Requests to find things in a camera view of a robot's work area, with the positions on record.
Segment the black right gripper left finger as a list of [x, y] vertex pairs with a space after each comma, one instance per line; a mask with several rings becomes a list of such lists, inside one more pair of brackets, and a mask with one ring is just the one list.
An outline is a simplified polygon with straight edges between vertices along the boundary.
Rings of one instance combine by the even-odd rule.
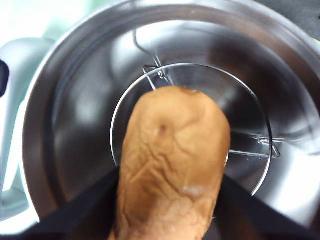
[[115, 220], [120, 168], [26, 231], [2, 240], [106, 240]]

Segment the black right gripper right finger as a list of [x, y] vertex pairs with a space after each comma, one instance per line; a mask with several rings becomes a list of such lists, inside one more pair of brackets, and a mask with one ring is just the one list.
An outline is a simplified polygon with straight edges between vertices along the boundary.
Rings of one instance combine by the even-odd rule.
[[224, 175], [206, 240], [318, 240], [320, 235], [251, 196]]

